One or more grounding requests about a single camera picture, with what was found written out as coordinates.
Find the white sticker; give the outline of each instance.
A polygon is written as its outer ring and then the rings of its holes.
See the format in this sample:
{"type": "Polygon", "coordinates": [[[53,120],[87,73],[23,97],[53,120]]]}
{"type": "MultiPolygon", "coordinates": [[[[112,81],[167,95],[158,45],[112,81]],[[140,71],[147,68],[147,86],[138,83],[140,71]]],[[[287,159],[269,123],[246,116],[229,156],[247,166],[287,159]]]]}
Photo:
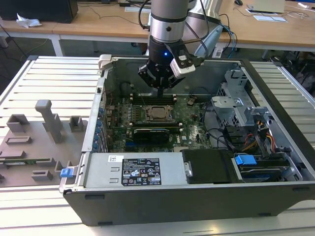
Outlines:
{"type": "Polygon", "coordinates": [[[122,162],[123,161],[124,156],[113,156],[113,155],[109,155],[108,156],[108,162],[122,162]]]}

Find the warning label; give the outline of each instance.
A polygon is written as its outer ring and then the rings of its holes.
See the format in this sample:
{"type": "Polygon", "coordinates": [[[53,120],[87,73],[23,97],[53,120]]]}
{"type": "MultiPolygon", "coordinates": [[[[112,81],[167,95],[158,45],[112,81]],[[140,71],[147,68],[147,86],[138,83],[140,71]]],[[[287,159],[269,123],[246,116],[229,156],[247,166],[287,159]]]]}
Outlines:
{"type": "Polygon", "coordinates": [[[122,185],[161,185],[159,159],[123,159],[122,185]]]}

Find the paper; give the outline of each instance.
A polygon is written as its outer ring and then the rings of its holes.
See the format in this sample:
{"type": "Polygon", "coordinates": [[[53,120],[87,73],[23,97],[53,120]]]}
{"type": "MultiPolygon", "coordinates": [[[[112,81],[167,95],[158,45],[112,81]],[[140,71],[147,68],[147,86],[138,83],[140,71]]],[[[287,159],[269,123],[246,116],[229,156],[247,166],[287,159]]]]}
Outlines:
{"type": "Polygon", "coordinates": [[[34,26],[41,26],[42,24],[39,22],[37,19],[26,19],[19,14],[16,14],[18,16],[18,19],[16,22],[18,23],[19,26],[29,28],[29,27],[34,27],[34,26]]]}
{"type": "Polygon", "coordinates": [[[287,22],[285,18],[282,17],[271,17],[271,16],[254,16],[258,21],[272,21],[272,22],[287,22]]]}

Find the metal slatted surface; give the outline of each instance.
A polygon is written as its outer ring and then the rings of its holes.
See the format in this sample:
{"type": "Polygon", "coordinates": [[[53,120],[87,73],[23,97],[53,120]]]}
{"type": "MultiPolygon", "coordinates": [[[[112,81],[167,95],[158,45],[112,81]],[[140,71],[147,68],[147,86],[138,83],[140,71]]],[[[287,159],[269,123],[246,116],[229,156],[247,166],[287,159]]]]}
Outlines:
{"type": "Polygon", "coordinates": [[[58,190],[0,193],[1,235],[94,236],[313,236],[315,201],[276,217],[87,227],[58,190]]]}
{"type": "Polygon", "coordinates": [[[8,132],[12,114],[25,114],[29,121],[43,120],[35,104],[52,100],[52,112],[61,120],[82,116],[88,120],[99,79],[98,58],[39,57],[27,62],[17,82],[0,105],[0,141],[8,132]]]}
{"type": "MultiPolygon", "coordinates": [[[[299,87],[293,78],[284,75],[284,70],[279,69],[274,64],[252,62],[252,65],[315,148],[315,106],[312,98],[305,94],[306,91],[299,87]]],[[[264,106],[257,91],[253,90],[252,92],[259,104],[264,106]]]]}

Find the yellow wire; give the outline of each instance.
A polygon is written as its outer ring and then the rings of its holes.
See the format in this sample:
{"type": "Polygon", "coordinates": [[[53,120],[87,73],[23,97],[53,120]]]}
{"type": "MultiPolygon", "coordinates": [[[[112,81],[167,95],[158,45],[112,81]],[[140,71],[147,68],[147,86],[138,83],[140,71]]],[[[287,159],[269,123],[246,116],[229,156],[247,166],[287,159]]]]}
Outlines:
{"type": "Polygon", "coordinates": [[[242,151],[246,151],[246,150],[252,148],[256,144],[257,144],[257,141],[253,142],[251,145],[249,145],[247,148],[243,149],[242,151]]]}
{"type": "Polygon", "coordinates": [[[271,143],[271,150],[273,149],[272,147],[273,147],[273,139],[272,139],[272,137],[270,136],[270,135],[266,135],[269,139],[270,139],[270,143],[271,143]]]}

